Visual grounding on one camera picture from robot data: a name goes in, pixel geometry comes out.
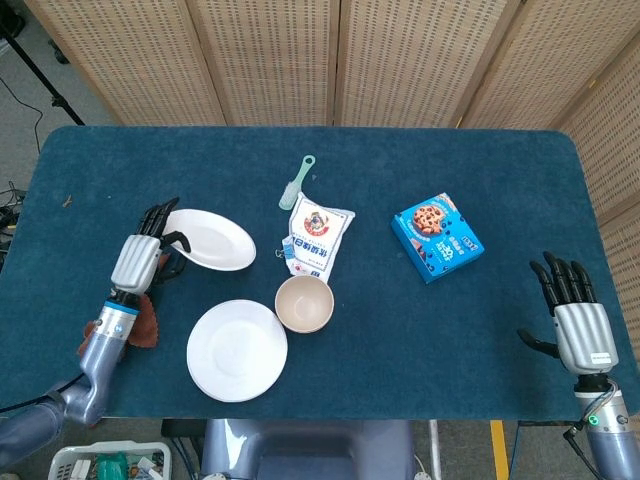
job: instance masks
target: metal pole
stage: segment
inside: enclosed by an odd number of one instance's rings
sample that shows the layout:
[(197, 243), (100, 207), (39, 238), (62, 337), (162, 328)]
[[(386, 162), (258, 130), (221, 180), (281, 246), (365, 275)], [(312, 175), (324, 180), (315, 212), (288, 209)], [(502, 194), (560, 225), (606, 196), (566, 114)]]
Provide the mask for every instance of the metal pole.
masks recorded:
[(431, 478), (433, 480), (442, 480), (437, 420), (429, 420), (429, 440), (431, 440)]
[(0, 33), (2, 33), (4, 38), (7, 39), (7, 42), (9, 43), (9, 45), (11, 45), (11, 48), (15, 50), (15, 52), (22, 59), (22, 61), (27, 65), (27, 67), (29, 67), (31, 71), (35, 74), (35, 76), (38, 77), (38, 80), (40, 80), (40, 82), (42, 82), (45, 88), (49, 90), (49, 92), (53, 96), (52, 105), (54, 107), (62, 107), (64, 111), (67, 112), (67, 115), (69, 115), (71, 119), (74, 122), (76, 122), (76, 125), (84, 125), (84, 122), (75, 112), (75, 110), (71, 108), (71, 106), (67, 102), (67, 99), (64, 98), (62, 95), (60, 95), (60, 92), (58, 92), (56, 88), (51, 84), (51, 82), (45, 76), (45, 74), (42, 73), (42, 70), (40, 70), (35, 63), (33, 63), (29, 55), (27, 55), (27, 52), (25, 52), (22, 49), (22, 47), (18, 44), (18, 42), (15, 41), (15, 39), (11, 35), (11, 32), (9, 32), (6, 29), (6, 27), (2, 24), (2, 22), (0, 22)]

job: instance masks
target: blue box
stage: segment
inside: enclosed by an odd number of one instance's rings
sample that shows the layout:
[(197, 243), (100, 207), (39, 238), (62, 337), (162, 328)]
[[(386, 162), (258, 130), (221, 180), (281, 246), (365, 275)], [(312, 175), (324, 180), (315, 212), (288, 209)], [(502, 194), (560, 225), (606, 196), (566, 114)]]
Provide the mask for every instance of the blue box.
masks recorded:
[(427, 283), (484, 252), (478, 237), (446, 193), (396, 214), (391, 228)]

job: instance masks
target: yellow tape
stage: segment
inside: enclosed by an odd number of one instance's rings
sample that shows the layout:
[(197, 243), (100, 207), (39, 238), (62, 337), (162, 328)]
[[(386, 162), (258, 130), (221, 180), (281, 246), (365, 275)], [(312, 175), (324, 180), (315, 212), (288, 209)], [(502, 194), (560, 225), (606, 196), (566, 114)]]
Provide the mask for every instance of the yellow tape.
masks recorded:
[(493, 460), (496, 465), (496, 479), (509, 480), (509, 463), (507, 462), (507, 446), (504, 441), (502, 420), (491, 420), (491, 443), (493, 444)]

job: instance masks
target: brown cloth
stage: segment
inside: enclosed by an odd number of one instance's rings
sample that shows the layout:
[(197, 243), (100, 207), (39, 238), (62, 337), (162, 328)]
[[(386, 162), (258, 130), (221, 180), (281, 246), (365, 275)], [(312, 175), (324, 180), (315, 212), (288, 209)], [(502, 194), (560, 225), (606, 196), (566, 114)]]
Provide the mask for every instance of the brown cloth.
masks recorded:
[[(168, 259), (169, 255), (160, 257), (158, 270), (162, 270)], [(78, 355), (84, 355), (94, 328), (94, 322), (89, 322), (85, 325), (83, 332), (84, 342), (78, 347)], [(158, 344), (158, 320), (151, 299), (146, 294), (140, 297), (140, 313), (133, 324), (127, 343), (140, 348), (153, 348)]]

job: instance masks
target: bowl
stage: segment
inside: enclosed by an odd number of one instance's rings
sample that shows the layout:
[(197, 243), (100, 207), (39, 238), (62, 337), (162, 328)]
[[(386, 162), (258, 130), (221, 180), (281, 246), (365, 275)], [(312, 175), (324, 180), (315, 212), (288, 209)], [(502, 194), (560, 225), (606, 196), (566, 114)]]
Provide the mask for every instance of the bowl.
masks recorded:
[(276, 293), (276, 314), (282, 324), (293, 332), (316, 332), (329, 322), (332, 313), (333, 293), (317, 277), (291, 277), (280, 285)]

